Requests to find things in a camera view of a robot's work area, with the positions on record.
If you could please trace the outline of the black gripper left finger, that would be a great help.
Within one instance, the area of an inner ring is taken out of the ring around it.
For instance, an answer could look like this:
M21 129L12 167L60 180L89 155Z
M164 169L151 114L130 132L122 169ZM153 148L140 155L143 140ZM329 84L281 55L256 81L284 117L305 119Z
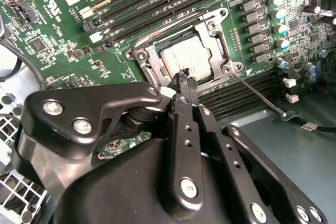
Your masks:
M17 151L49 192L54 210L70 185L95 168L156 138L168 117L197 107L187 69L161 94L147 82L38 91L24 104Z

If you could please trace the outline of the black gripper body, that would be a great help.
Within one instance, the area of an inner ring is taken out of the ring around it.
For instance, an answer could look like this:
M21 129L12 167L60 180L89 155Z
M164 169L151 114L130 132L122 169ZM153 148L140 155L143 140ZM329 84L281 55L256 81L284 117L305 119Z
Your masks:
M148 140L73 182L54 223L191 223L205 206L196 109L169 114L167 138Z

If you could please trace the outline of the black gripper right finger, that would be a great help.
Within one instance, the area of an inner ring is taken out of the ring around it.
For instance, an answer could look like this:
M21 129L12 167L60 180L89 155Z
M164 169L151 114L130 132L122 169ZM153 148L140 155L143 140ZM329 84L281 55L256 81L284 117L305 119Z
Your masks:
M326 223L299 187L239 128L221 129L196 109L205 165L205 206L191 223Z

